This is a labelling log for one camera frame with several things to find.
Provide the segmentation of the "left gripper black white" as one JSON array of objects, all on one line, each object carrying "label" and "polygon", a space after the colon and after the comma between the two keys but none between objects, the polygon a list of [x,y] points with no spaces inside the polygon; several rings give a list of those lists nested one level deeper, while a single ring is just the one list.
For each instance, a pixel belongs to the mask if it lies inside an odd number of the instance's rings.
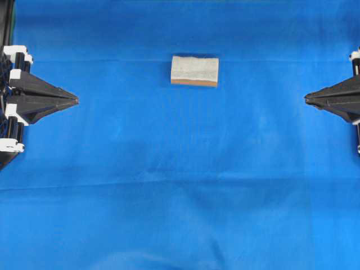
[{"label": "left gripper black white", "polygon": [[[28,73],[33,57],[26,46],[1,47],[1,151],[24,151],[22,131],[41,118],[78,104],[74,94]],[[11,98],[15,89],[59,98]]]}]

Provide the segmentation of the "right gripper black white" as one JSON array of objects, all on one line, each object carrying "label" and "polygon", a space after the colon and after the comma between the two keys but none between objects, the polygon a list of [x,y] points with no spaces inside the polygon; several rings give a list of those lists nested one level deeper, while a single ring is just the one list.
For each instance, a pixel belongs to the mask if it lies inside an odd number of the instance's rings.
[{"label": "right gripper black white", "polygon": [[[320,110],[326,110],[352,123],[357,128],[357,152],[359,154],[359,48],[349,59],[352,63],[353,77],[331,87],[305,95],[305,103]],[[355,95],[357,98],[343,97]]]}]

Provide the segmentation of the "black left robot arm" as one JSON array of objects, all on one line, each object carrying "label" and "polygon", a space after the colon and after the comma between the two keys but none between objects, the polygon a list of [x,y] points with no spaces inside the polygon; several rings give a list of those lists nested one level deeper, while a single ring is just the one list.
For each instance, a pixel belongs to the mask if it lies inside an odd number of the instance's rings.
[{"label": "black left robot arm", "polygon": [[14,1],[1,1],[1,154],[24,152],[24,128],[78,104],[74,94],[31,74],[33,57],[12,44]]}]

